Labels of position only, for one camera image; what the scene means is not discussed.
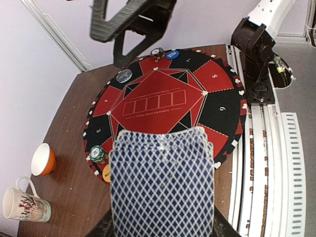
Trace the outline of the stack of poker chips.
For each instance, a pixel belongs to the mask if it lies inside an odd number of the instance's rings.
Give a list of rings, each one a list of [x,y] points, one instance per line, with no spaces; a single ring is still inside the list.
[[[94,163],[105,164],[108,160],[108,153],[101,146],[96,145],[91,148],[89,157]]]
[[[165,51],[163,50],[163,48],[158,47],[158,48],[153,49],[150,55],[154,57],[156,60],[159,60],[165,56]]]

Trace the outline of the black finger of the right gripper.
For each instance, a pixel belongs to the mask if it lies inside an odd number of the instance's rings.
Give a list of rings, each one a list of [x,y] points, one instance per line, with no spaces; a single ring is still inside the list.
[[[130,0],[109,20],[106,20],[107,5],[106,0],[95,0],[92,6],[90,37],[99,42],[115,39],[148,7],[148,2]]]
[[[115,16],[121,20],[119,34],[114,44],[114,65],[118,68],[127,67],[139,54],[160,40],[166,32],[175,0],[129,0]],[[133,31],[145,38],[123,54],[126,31]]]

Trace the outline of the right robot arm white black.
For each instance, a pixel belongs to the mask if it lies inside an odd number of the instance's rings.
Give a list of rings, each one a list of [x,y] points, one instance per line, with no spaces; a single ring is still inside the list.
[[[231,44],[245,55],[246,98],[251,104],[275,102],[268,88],[268,64],[275,57],[280,26],[294,4],[293,0],[262,0],[232,34]],[[114,65],[123,69],[163,37],[175,5],[174,0],[129,0],[107,19],[108,2],[95,0],[90,37],[102,43],[114,41]]]

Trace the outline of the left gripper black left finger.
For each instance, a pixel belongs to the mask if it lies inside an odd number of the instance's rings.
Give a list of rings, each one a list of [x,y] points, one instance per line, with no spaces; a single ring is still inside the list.
[[[112,213],[107,212],[86,237],[115,237]]]

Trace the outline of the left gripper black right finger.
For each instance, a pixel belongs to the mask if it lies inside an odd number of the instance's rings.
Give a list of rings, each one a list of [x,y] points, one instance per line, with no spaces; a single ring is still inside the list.
[[[241,235],[232,227],[222,213],[214,209],[213,237],[241,237]]]

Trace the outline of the orange big blind button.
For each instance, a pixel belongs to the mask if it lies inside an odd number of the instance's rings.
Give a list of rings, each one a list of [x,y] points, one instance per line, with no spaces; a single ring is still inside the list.
[[[110,165],[107,164],[103,171],[102,171],[102,177],[103,177],[103,180],[106,182],[106,183],[110,183],[111,182],[111,168],[110,168]]]

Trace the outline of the black dealer button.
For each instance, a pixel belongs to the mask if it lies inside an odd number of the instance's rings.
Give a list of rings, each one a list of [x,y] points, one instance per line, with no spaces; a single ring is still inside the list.
[[[130,69],[124,69],[120,71],[116,76],[116,81],[118,83],[126,83],[133,76],[133,72]]]

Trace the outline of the blue small blind button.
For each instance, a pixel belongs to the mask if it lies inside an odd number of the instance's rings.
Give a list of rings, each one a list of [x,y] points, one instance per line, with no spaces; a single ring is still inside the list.
[[[174,60],[180,55],[180,52],[178,50],[171,50],[166,53],[165,58],[167,60]]]

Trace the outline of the deck of playing cards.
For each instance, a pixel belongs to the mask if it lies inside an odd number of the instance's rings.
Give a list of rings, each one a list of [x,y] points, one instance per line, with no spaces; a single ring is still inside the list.
[[[117,237],[209,237],[214,220],[213,145],[205,129],[122,130],[110,151]]]

